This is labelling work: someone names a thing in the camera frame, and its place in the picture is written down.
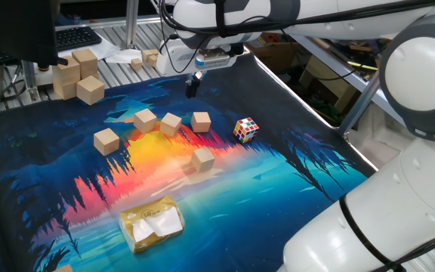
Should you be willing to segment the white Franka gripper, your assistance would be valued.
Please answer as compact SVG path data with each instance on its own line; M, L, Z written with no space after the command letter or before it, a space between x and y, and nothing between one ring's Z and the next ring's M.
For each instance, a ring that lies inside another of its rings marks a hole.
M188 74L185 95L192 98L201 84L202 73L232 66L243 54L247 41L248 36L170 39L159 49L156 69L164 76Z

